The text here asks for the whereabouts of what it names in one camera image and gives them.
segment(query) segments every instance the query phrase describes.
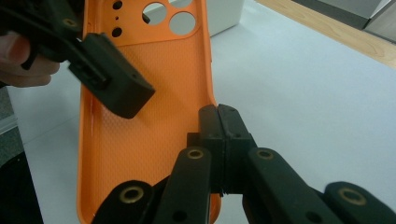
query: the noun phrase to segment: gray floor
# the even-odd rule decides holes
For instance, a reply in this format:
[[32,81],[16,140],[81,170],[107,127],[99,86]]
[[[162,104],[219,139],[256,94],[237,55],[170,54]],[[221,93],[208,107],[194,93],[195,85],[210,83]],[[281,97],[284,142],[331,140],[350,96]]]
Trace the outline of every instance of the gray floor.
[[[7,88],[2,88],[0,89],[0,121],[13,114]],[[18,127],[0,134],[0,167],[21,152],[23,152],[23,144]]]

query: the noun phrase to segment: phone case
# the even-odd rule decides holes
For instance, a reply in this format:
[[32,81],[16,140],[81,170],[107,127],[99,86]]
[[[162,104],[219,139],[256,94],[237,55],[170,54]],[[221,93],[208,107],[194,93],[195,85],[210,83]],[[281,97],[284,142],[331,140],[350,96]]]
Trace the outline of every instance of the phone case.
[[[166,11],[156,25],[147,24],[143,15],[147,6],[154,6],[150,0],[85,3],[84,33],[105,33],[156,92],[133,119],[123,119],[82,87],[78,153],[82,223],[92,222],[118,184],[142,180],[155,185],[170,175],[178,152],[186,147],[187,133],[199,131],[198,110],[216,104],[205,1],[184,2],[156,0]],[[155,10],[159,9],[154,6],[147,14]],[[181,23],[187,18],[194,25],[180,33],[172,27],[176,18]],[[219,207],[219,196],[212,195],[211,222]]]

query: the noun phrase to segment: finger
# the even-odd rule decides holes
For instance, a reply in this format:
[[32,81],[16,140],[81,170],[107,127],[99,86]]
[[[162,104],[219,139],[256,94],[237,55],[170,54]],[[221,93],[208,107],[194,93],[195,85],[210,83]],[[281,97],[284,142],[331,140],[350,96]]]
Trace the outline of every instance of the finger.
[[21,64],[30,54],[30,43],[25,37],[16,33],[0,36],[0,62]]
[[0,63],[0,70],[20,77],[41,77],[53,75],[58,72],[59,67],[59,63],[52,62],[40,55],[35,58],[35,61],[29,70],[23,69],[19,64]]
[[50,83],[51,76],[42,77],[19,77],[4,72],[0,72],[0,80],[14,87],[34,87],[45,86]]

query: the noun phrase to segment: black plastic part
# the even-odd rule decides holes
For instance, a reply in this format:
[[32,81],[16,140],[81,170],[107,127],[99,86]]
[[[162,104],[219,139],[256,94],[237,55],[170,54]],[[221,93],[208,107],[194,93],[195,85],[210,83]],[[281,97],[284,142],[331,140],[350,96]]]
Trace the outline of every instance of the black plastic part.
[[202,147],[179,153],[153,223],[208,223],[210,162],[210,152]]
[[199,124],[199,146],[208,149],[212,155],[211,191],[222,195],[225,172],[225,138],[218,110],[214,105],[207,105],[199,110]]
[[325,189],[323,200],[345,223],[396,223],[396,215],[389,207],[354,184],[331,183]]
[[272,222],[271,215],[265,207],[262,199],[258,197],[259,192],[255,187],[251,186],[246,189],[242,205],[249,224],[269,224]]
[[247,167],[274,223],[342,223],[275,151],[251,149]]
[[82,32],[82,27],[75,12],[66,0],[42,0],[47,18],[52,29],[65,38],[76,38]]
[[224,191],[242,194],[247,183],[244,159],[254,140],[236,109],[219,105],[218,111],[226,139]]
[[69,69],[109,110],[123,118],[133,118],[155,90],[105,35],[89,34],[81,45],[94,67],[71,60]]
[[152,186],[141,181],[127,181],[116,186],[101,204],[92,224],[141,224],[154,198]]
[[30,67],[32,67],[32,64],[35,62],[35,57],[37,57],[37,55],[38,55],[38,47],[36,44],[31,43],[29,58],[26,60],[26,62],[21,64],[21,67],[24,70],[29,70]]
[[39,15],[2,4],[0,0],[2,29],[27,36],[45,57],[67,59],[70,70],[114,114],[131,119],[154,94],[155,90],[104,35],[90,34],[82,42],[67,39]]

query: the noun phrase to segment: white table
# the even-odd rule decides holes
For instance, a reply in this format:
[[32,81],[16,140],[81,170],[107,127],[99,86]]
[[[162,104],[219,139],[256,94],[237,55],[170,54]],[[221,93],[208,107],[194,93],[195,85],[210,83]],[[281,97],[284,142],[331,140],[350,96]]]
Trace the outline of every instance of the white table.
[[[396,210],[396,71],[247,0],[212,37],[218,103],[239,110],[260,147],[311,187],[345,180]],[[50,85],[8,88],[45,223],[78,223],[79,83],[63,64]],[[217,223],[247,223],[227,196]]]

